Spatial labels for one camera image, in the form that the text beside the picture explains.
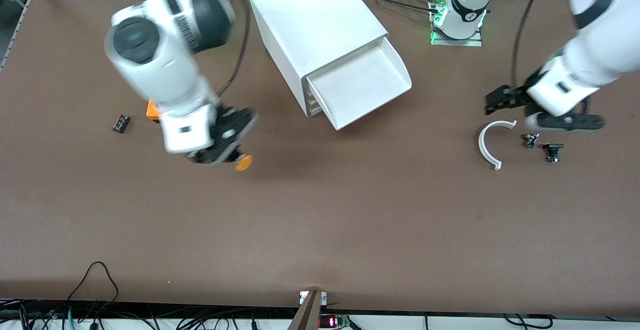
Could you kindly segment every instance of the table surface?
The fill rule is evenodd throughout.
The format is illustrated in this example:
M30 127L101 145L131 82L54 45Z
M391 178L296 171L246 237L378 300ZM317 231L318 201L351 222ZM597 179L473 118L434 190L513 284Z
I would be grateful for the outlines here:
M640 76L593 96L602 131L541 136L565 143L558 164L522 124L487 134L502 170L478 151L485 124L522 119L483 97L508 82L527 0L491 0L481 48L432 47L425 13L365 0L413 88L338 132L305 118L254 24L222 97L260 115L245 173L165 153L107 60L110 16L140 1L29 5L0 76L2 297L66 298L101 260L127 301L293 306L318 286L345 309L640 315ZM215 88L242 18L196 55ZM519 78L575 33L568 0L537 0ZM77 292L112 295L98 268Z

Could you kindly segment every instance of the orange block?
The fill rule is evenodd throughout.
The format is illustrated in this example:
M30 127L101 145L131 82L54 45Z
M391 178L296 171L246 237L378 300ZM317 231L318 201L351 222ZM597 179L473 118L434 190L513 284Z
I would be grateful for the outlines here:
M146 105L146 113L146 117L149 117L153 122L160 123L160 111L156 108L155 102L149 100Z

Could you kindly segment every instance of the brown table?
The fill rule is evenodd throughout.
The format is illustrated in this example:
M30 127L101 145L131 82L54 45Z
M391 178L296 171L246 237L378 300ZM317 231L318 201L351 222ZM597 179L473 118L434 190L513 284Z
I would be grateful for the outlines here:
M640 76L594 95L602 131L541 136L565 143L558 164L522 124L487 135L501 171L477 149L484 124L522 119L483 97L508 82L526 0L491 0L482 48L432 47L425 13L365 0L414 84L339 132L304 117L254 26L222 98L260 114L245 173L165 153L105 57L110 16L139 1L30 3L0 76L1 297L66 298L102 260L119 300L293 306L320 286L347 309L640 315ZM520 79L574 35L567 3L537 0ZM238 19L196 56L216 88ZM77 293L96 296L98 269Z

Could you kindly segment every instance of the orange object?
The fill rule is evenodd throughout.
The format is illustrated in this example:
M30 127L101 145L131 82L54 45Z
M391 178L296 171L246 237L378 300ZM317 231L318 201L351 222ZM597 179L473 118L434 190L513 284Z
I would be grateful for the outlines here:
M156 108L155 102L149 100L149 103L146 105L146 117L149 117L153 122L160 123L160 111Z
M254 163L254 157L251 155L244 155L236 160L235 163L235 170L238 172L242 172L251 167L251 165Z

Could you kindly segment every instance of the white c-shaped object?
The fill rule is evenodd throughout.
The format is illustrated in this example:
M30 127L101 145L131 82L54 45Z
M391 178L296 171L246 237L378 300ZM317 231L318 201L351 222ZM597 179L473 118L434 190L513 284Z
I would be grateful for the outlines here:
M508 129L512 129L516 125L516 123L518 122L515 120L513 122L495 121L495 122L489 123L486 127L484 127L484 129L482 129L482 132L480 132L480 137L478 137L478 146L480 147L480 152L482 152L482 156L484 156L484 158L487 161L489 161L495 166L494 170L496 171L500 170L500 168L503 166L502 164L503 162L499 161L494 156L491 156L491 154L489 153L489 150L487 150L487 146L484 144L485 134L487 133L487 130L493 126L502 126Z

